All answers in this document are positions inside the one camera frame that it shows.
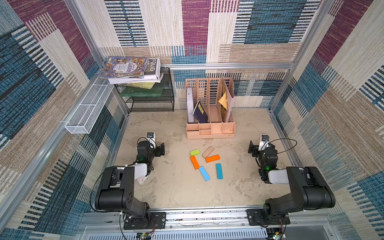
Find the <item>light blue building block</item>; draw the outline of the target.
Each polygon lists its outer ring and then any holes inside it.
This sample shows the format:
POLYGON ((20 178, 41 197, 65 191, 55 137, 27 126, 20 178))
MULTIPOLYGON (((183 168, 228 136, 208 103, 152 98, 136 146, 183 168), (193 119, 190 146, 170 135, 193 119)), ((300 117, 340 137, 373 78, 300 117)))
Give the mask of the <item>light blue building block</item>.
POLYGON ((199 171, 202 174, 205 181, 209 181, 211 179, 209 174, 207 173, 206 169, 204 168, 204 166, 199 167, 199 171))

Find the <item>green building block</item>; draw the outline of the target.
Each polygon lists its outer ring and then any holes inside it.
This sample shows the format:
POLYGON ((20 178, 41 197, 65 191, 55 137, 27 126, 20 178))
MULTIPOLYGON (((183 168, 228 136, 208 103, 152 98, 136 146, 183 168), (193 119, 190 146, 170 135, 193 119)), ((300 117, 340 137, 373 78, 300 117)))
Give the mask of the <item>green building block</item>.
POLYGON ((190 151, 190 155, 191 156, 196 156, 196 155, 199 155, 201 152, 199 149, 196 149, 196 150, 193 150, 193 151, 190 151))

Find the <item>natural wood building block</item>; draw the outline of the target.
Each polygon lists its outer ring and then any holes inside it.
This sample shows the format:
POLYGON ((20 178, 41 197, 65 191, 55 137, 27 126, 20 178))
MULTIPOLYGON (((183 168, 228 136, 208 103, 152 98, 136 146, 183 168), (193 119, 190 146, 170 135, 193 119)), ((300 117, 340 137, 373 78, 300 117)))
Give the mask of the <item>natural wood building block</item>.
POLYGON ((214 151, 214 148, 213 147, 208 147, 203 153, 202 153, 202 157, 203 158, 207 158, 210 156, 210 154, 214 151))

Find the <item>teal building block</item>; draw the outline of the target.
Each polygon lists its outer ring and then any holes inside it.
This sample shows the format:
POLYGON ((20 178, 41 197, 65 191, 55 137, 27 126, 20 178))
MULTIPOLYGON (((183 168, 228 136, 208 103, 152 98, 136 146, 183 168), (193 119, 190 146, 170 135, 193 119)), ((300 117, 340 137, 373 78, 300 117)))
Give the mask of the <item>teal building block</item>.
POLYGON ((216 170, 217 170, 217 178, 219 180, 222 180, 223 179, 222 165, 221 164, 216 164, 216 170))

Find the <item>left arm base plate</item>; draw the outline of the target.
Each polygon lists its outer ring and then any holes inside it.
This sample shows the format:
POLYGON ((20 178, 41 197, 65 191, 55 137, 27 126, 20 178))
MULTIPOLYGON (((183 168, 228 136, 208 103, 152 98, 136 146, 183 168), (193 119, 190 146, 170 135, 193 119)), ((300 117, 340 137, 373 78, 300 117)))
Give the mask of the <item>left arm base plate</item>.
POLYGON ((149 218, 127 217, 124 220, 124 230, 159 230, 166 227, 166 212, 151 212, 149 218))

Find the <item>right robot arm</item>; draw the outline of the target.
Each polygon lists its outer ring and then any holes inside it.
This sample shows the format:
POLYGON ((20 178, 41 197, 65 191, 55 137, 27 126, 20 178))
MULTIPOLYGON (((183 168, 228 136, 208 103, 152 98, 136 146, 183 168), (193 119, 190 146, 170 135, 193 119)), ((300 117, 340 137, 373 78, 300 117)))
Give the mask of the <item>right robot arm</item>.
POLYGON ((316 167, 278 169, 279 152, 265 136, 258 145, 250 142, 248 153, 256 159, 260 179, 265 184, 287 185, 290 189, 286 195, 267 199, 261 209, 248 209, 251 226, 267 228, 271 225, 288 225, 291 223, 289 213, 335 206, 335 195, 316 167))

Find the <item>orange block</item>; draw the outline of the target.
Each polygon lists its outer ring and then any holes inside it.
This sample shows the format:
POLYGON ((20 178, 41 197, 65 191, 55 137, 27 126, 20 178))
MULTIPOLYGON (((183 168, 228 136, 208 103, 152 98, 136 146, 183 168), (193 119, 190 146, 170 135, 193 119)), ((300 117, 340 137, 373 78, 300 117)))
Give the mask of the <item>orange block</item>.
POLYGON ((190 156, 190 160, 191 160, 195 170, 198 170, 200 168, 200 165, 199 165, 196 157, 195 156, 190 156))
POLYGON ((206 158, 206 162, 207 163, 211 163, 211 162, 214 162, 214 161, 218 161, 220 159, 221 159, 221 157, 219 155, 214 155, 214 156, 207 157, 206 158))

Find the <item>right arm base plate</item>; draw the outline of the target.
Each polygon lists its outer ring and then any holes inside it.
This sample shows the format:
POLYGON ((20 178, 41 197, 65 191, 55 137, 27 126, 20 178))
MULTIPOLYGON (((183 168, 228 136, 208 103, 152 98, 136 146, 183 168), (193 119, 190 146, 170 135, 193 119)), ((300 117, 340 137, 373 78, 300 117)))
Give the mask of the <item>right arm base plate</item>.
POLYGON ((285 226, 291 223, 287 214, 267 214, 263 209, 247 209, 246 213, 250 226, 267 228, 272 225, 285 226))

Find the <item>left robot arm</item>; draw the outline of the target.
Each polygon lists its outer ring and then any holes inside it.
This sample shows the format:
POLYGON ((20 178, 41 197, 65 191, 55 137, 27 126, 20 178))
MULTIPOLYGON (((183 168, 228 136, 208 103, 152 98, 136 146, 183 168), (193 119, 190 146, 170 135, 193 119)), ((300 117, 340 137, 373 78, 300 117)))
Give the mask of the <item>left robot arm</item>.
POLYGON ((137 157, 133 164, 106 168, 101 174, 94 207, 101 212, 118 212, 124 225, 121 230, 164 229, 166 213, 153 213, 147 202, 135 196, 135 182, 143 183, 154 170, 154 158, 165 155, 165 144, 159 146, 150 140, 137 143, 137 157))

